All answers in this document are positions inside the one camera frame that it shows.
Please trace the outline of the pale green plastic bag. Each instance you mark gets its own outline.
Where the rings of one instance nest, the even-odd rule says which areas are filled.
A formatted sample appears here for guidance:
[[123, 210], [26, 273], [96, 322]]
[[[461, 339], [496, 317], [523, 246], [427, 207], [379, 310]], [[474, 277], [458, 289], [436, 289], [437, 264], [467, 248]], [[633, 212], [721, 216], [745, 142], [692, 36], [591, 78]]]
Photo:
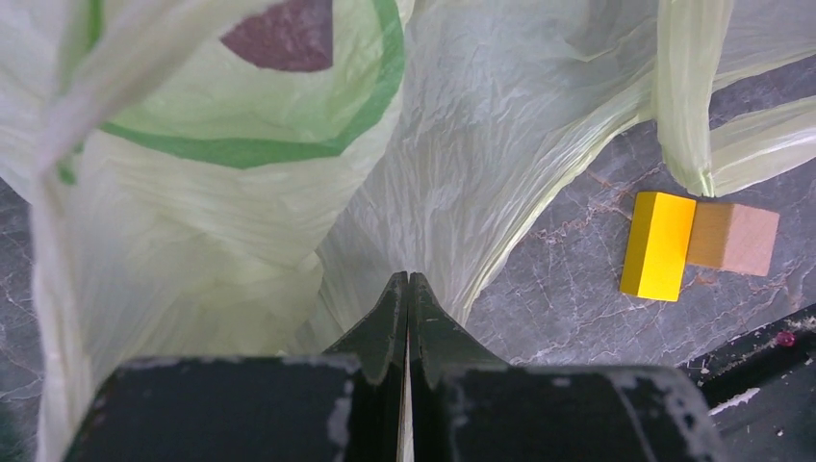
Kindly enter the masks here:
[[708, 107], [814, 51], [811, 1], [3, 2], [37, 460], [63, 458], [120, 363], [325, 347], [381, 274], [427, 274], [466, 320], [637, 123], [698, 196], [813, 159], [813, 98], [715, 129]]

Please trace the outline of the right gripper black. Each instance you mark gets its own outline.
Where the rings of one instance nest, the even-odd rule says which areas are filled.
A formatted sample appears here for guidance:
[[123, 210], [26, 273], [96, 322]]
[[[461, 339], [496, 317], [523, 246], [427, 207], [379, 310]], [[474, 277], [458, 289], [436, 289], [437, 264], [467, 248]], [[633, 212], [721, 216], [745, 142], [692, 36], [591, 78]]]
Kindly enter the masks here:
[[815, 308], [740, 334], [679, 369], [732, 461], [815, 459]]

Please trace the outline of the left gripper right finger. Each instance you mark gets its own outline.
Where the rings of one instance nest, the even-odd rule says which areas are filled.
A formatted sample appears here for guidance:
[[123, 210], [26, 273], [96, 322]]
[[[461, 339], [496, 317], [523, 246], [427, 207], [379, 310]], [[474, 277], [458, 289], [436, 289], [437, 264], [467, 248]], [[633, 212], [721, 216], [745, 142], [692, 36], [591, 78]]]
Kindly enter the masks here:
[[419, 461], [724, 461], [701, 392], [674, 368], [512, 366], [440, 306], [407, 296]]

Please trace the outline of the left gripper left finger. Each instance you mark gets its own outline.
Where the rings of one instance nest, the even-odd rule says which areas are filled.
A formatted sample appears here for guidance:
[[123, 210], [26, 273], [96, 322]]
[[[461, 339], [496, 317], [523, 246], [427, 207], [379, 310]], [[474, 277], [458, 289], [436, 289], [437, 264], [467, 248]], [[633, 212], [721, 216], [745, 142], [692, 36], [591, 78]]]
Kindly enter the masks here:
[[402, 456], [405, 292], [324, 352], [142, 357], [98, 388], [68, 461], [397, 461]]

